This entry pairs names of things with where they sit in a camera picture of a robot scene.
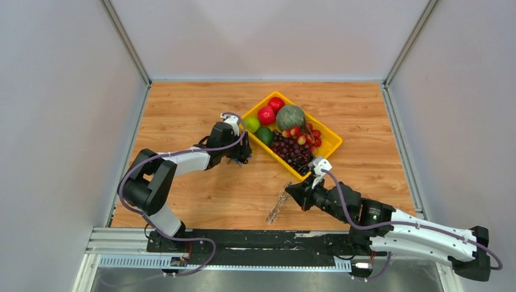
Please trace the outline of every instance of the wooden surface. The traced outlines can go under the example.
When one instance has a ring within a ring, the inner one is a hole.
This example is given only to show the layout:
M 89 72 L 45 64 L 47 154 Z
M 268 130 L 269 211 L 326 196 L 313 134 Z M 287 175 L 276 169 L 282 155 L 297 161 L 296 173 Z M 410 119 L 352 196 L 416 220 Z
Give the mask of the wooden surface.
M 329 158 L 337 178 L 366 198 L 414 213 L 402 164 L 377 83 L 154 83 L 134 146 L 175 151 L 208 135 L 220 113 L 244 114 L 279 91 L 344 140 Z M 346 230 L 330 215 L 303 212 L 292 198 L 273 224 L 265 222 L 286 183 L 295 178 L 251 143 L 242 168 L 221 164 L 174 178 L 168 204 L 188 228 Z M 326 187 L 335 184 L 326 179 Z M 145 222 L 118 204 L 114 227 Z

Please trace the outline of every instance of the white wall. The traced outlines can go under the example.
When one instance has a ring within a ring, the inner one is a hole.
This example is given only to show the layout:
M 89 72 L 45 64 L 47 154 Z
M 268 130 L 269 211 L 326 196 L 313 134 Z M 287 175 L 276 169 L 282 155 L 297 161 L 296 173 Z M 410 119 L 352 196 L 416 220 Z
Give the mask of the white wall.
M 99 1 L 1 1 L 0 39 L 0 290 L 70 291 L 145 86 Z
M 113 0 L 152 79 L 383 79 L 427 0 Z
M 516 285 L 516 2 L 441 1 L 393 86 L 430 219 L 489 228 L 505 268 L 466 291 Z

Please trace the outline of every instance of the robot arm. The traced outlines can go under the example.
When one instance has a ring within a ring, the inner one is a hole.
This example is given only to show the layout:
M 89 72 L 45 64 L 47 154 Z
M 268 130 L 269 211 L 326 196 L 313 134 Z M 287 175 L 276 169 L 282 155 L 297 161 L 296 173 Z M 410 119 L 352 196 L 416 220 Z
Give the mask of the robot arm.
M 154 156 L 160 156 L 133 171 L 123 186 L 123 193 L 126 201 L 137 207 L 154 227 L 169 236 L 174 236 L 180 227 L 184 226 L 166 204 L 174 177 L 211 169 L 219 164 L 223 157 L 233 159 L 239 164 L 248 163 L 252 150 L 247 132 L 243 134 L 241 143 L 228 148 L 239 139 L 239 120 L 235 116 L 221 117 L 224 121 L 217 122 L 209 136 L 188 150 L 155 153 L 143 149 L 130 167 L 131 171 L 138 164 L 151 160 Z M 210 151 L 203 151 L 205 148 L 210 148 Z
M 324 188 L 323 177 L 332 168 L 330 163 L 318 157 L 310 164 L 312 175 L 305 181 L 288 186 L 285 190 L 304 211 L 316 206 L 343 223 L 346 218 L 337 187 Z M 489 231 L 481 226 L 458 229 L 442 226 L 406 214 L 378 201 L 362 198 L 359 192 L 338 182 L 352 220 L 348 243 L 368 252 L 394 252 L 433 260 L 453 268 L 459 276 L 472 280 L 487 281 L 490 275 L 490 258 L 486 251 L 470 244 L 489 244 Z M 377 228 L 365 226 L 382 225 Z M 462 240 L 444 234 L 454 234 Z

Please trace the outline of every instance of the yellow tray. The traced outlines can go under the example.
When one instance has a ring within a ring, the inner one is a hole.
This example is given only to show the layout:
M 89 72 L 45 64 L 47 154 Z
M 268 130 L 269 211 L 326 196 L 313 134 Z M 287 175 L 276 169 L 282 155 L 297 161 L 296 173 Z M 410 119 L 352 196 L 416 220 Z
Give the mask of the yellow tray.
M 242 116 L 242 119 L 246 119 L 247 117 L 256 117 L 258 115 L 258 110 L 263 108 L 264 106 L 267 106 L 267 103 L 269 100 L 273 97 L 279 97 L 285 102 L 285 105 L 293 105 L 294 103 L 286 98 L 283 94 L 275 91 L 269 94 L 266 98 L 264 98 L 261 102 L 259 102 L 257 105 L 255 105 L 253 108 L 251 108 L 247 113 L 245 113 Z M 317 154 L 316 156 L 323 156 L 324 158 L 328 158 L 335 150 L 342 144 L 342 138 L 340 138 L 337 134 L 335 134 L 332 130 L 328 129 L 325 125 L 321 124 L 318 120 L 316 120 L 314 117 L 312 117 L 309 113 L 305 112 L 305 117 L 307 119 L 307 122 L 311 122 L 314 129 L 317 129 L 321 131 L 322 136 L 322 145 L 317 147 Z M 269 129 L 278 130 L 276 123 L 273 123 L 271 125 L 262 126 L 267 127 Z M 292 167 L 290 167 L 283 159 L 281 159 L 278 155 L 276 155 L 267 145 L 265 145 L 258 137 L 256 137 L 254 134 L 249 132 L 249 137 L 252 141 L 254 141 L 256 144 L 258 144 L 260 147 L 265 149 L 269 155 L 271 155 L 278 163 L 283 165 L 290 173 L 292 173 L 293 176 L 295 176 L 298 180 L 303 181 L 310 175 L 310 172 L 306 174 L 305 176 L 301 176 L 297 173 L 296 170 L 294 170 Z

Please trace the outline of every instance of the green melon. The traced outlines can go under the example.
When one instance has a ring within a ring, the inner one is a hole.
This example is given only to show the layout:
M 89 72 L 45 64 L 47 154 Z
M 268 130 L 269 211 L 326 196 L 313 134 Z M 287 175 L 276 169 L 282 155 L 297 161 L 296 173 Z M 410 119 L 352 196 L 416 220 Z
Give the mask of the green melon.
M 297 105 L 285 105 L 276 115 L 277 127 L 283 132 L 293 126 L 303 126 L 305 124 L 305 112 Z

